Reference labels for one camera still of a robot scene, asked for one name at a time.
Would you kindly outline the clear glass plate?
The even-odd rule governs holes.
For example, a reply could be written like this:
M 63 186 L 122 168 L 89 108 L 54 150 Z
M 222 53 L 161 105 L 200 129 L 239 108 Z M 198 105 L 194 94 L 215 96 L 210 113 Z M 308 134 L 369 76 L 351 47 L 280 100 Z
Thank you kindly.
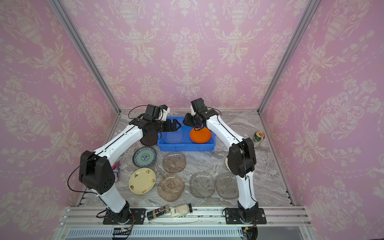
M 163 137 L 167 144 L 178 144 L 185 139 L 185 133 L 183 129 L 179 129 L 175 132 L 166 132 Z

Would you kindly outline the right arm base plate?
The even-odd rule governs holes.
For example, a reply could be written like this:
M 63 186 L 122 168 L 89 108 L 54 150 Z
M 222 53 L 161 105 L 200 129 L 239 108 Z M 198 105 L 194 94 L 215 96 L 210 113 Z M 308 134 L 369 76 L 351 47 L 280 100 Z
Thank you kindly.
M 227 225 L 266 225 L 267 219 L 264 209 L 243 211 L 238 208 L 225 208 L 224 217 Z

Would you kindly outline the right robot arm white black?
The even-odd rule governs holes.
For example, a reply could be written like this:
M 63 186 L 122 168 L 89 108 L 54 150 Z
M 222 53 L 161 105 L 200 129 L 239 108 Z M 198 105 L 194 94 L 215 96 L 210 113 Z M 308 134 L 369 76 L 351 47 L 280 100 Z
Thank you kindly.
M 228 148 L 226 165 L 237 179 L 240 218 L 245 223 L 254 222 L 259 211 L 259 203 L 256 200 L 253 183 L 257 163 L 253 140 L 244 138 L 232 130 L 224 122 L 221 114 L 215 109 L 209 109 L 201 98 L 191 101 L 191 112 L 186 114 L 183 124 L 195 129 L 206 127 Z

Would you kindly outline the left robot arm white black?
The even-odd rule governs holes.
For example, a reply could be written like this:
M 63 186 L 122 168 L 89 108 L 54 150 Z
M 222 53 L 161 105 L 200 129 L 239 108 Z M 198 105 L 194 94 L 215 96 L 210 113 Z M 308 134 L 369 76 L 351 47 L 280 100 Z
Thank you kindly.
M 147 135 L 158 136 L 163 132 L 176 132 L 182 127 L 175 119 L 168 119 L 170 108 L 166 105 L 147 105 L 145 113 L 133 118 L 126 128 L 108 143 L 94 151 L 84 151 L 79 165 L 79 181 L 106 205 L 106 214 L 119 224 L 132 219 L 130 204 L 115 185 L 112 166 L 135 142 Z

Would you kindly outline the cream plate with dark patch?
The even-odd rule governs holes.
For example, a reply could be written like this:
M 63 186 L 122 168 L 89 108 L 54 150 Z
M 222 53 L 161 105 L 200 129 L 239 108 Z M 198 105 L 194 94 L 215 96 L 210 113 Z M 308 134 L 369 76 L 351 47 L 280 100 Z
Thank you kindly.
M 227 169 L 228 169 L 229 171 L 231 171 L 230 168 L 229 168 L 228 158 L 227 158 L 227 157 L 225 158 L 225 164 L 226 164 Z

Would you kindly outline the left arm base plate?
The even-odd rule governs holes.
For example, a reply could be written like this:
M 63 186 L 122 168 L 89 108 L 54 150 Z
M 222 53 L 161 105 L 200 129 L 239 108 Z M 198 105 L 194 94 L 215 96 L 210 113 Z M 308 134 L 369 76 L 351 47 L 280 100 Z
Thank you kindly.
M 106 210 L 103 220 L 104 225 L 143 225 L 146 219 L 146 209 L 130 208 L 122 210 L 120 213 L 114 213 Z

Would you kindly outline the orange plate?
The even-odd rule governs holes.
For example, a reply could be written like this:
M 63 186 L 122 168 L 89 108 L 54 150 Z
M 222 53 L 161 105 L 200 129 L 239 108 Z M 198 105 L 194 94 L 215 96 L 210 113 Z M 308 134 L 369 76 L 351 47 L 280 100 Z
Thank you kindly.
M 190 131 L 190 138 L 193 142 L 197 144 L 205 144 L 212 137 L 212 133 L 207 128 L 192 129 Z

